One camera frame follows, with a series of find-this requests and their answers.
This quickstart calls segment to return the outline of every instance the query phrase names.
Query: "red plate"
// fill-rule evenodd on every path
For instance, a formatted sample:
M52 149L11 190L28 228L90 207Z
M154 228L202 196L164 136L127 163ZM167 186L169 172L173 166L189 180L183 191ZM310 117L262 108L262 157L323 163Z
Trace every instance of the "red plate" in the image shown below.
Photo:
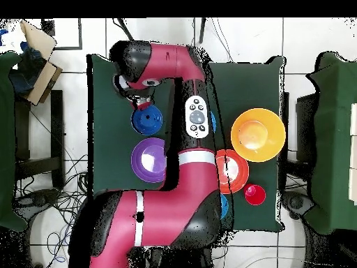
M220 192L223 194L235 193L244 187L249 177L248 163L234 150L219 150L215 156L220 178Z

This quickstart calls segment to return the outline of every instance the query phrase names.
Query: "green tablecloth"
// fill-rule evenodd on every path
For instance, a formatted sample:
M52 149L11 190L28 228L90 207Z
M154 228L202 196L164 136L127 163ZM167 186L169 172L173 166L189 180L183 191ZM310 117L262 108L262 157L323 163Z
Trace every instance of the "green tablecloth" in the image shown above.
M357 63L321 56L318 71L310 77L319 88L314 116L317 163L311 194L317 206L305 215L319 234L335 229L357 230L357 206L349 200L351 104L357 103Z
M0 54L0 226L14 231L27 227L11 206L15 186L15 97L8 75L19 61L14 52Z
M144 135L136 133L130 123L132 108L128 100L118 96L112 85L115 67L109 61L93 55L94 87L94 193L110 189L155 189L160 184L143 182L132 171L130 155ZM263 107L278 114L280 102L279 74L283 58L276 57L269 64L215 64L211 63L213 82L218 95L222 124L228 149L230 128L244 111ZM155 91L155 105L161 110L164 126L154 135L165 139L170 82L163 82ZM218 121L213 92L208 88L210 106ZM224 149L221 127L218 124L215 141L218 149ZM266 201L258 206L249 205L239 191L232 199L228 195L229 213L222 222L228 228L234 217L235 230L281 231L275 219L277 163L272 159L265 163L249 163L249 182L266 189Z

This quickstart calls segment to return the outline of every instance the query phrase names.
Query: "box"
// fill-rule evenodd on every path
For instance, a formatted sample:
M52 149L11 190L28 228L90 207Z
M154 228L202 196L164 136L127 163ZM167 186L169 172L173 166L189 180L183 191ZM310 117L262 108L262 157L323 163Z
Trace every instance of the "box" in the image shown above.
M48 61L54 47L56 46L56 41L53 37L47 35L44 31L37 29L35 26L24 20L21 21L20 25L29 46L38 50L41 53L42 58L47 61L38 76L32 91L25 97L25 99L34 105L37 105L38 102L45 102L52 87L54 86L54 83L61 74L62 69Z

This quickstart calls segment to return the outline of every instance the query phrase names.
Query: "table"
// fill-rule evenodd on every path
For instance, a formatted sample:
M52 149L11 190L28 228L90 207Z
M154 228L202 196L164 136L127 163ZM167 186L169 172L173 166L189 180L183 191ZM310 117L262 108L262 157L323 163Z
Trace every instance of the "table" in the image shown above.
M14 52L0 55L0 226L21 232L27 228L27 223L13 212L15 182L35 174L52 172L53 186L60 189L64 186L65 172L62 91L51 92L51 157L32 160L29 151L31 105L15 98L8 79L10 69L19 61L21 58Z
M304 216L319 234L336 229L357 230L357 207L349 200L351 104L357 103L357 63L332 52L318 58L310 79L318 86L314 116L317 159L311 178L311 196L317 203Z
M161 184L145 183L132 171L130 155L134 147L146 138L135 132L130 123L132 107L127 99L120 97L112 85L116 73L114 64L92 55L93 61L93 191L103 189L157 189ZM213 83L218 96L222 127L226 138L226 149L232 149L230 128L234 120L244 111L263 107L276 114L279 112L280 72L284 66L282 57L275 57L266 64L210 63ZM166 115L170 81L163 82L155 91L155 106L163 115L161 130L154 135L165 140ZM208 86L208 101L218 118L212 87ZM215 142L217 149L224 149L223 134L218 124ZM227 196L229 213L222 221L225 229L266 230L278 232L282 226L277 222L277 161L249 163L249 182L266 189L263 205L249 205L242 191Z

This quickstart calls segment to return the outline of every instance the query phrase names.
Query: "white stripe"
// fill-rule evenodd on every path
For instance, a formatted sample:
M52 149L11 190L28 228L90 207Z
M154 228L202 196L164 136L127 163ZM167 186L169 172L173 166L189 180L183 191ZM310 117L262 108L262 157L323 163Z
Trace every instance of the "white stripe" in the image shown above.
M215 155L210 151L187 151L178 155L180 165L185 163L212 163L215 165Z
M141 191L137 191L137 213L144 212L144 196ZM142 229L144 226L144 221L141 223L136 222L135 224L135 244L134 246L142 245Z

